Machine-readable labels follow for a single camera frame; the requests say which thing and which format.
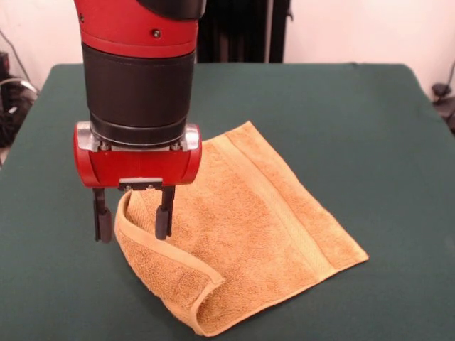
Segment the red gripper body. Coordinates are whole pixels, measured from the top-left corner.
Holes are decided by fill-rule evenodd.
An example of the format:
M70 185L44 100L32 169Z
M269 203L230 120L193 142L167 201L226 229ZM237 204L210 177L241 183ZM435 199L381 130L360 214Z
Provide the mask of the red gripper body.
M77 173L88 188L147 188L153 185L192 183L202 156L200 129L187 124L182 138L172 146L153 149L123 148L102 141L90 122L80 121L73 134Z

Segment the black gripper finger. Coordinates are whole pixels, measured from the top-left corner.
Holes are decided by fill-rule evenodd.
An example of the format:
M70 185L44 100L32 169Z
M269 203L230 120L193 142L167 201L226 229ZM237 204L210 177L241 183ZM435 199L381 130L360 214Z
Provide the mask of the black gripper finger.
M172 234L173 201L175 198L175 186L167 186L161 189L161 204L156 210L155 236L158 240L165 240Z
M112 214L105 204L105 189L93 188L95 241L109 243L112 240Z

